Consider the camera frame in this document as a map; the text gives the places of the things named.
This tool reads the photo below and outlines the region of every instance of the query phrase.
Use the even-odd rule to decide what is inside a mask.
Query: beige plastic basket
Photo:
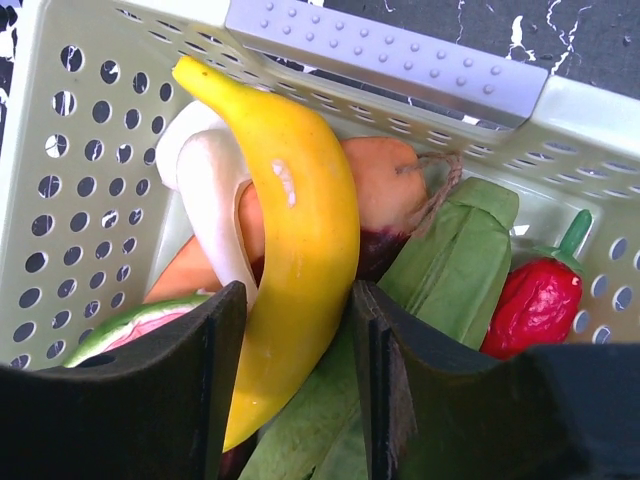
[[[139,303],[190,237],[154,167],[162,129],[192,100],[171,78],[183,54],[303,102],[340,137],[464,151],[468,175],[519,193],[516,253],[557,244],[590,209],[570,341],[640,338],[640,102],[295,1],[32,0],[21,22],[0,158],[1,362],[59,364]],[[259,51],[512,128],[295,72]]]

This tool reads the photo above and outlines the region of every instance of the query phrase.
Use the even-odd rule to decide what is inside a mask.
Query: watermelon slice
[[[198,293],[180,299],[140,305],[116,315],[96,327],[62,366],[73,368],[87,358],[125,345],[190,312],[208,298],[210,295]]]

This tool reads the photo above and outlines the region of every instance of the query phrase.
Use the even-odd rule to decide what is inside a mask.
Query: green corn husk
[[[463,181],[424,237],[412,237],[378,285],[412,315],[479,349],[511,264],[515,192]]]
[[[368,480],[347,325],[267,428],[239,480]]]

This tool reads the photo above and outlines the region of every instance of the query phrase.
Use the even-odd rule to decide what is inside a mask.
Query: yellow banana
[[[264,273],[240,354],[227,451],[293,397],[336,333],[360,248],[355,182],[338,139],[313,110],[191,57],[173,76],[235,135],[264,215]]]

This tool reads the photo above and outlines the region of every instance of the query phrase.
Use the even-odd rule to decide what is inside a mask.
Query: green vegetable
[[[87,358],[110,350],[112,345],[126,343],[128,338],[148,333],[153,330],[153,323],[161,324],[168,316],[179,316],[190,312],[207,300],[209,295],[190,295],[176,300],[140,305],[126,312],[109,318],[93,330],[85,341],[62,363],[71,368],[84,362]]]
[[[479,178],[462,182],[424,237],[412,237],[378,283],[394,301],[478,349],[511,264],[516,193]]]
[[[342,325],[239,480],[367,480],[353,340]]]

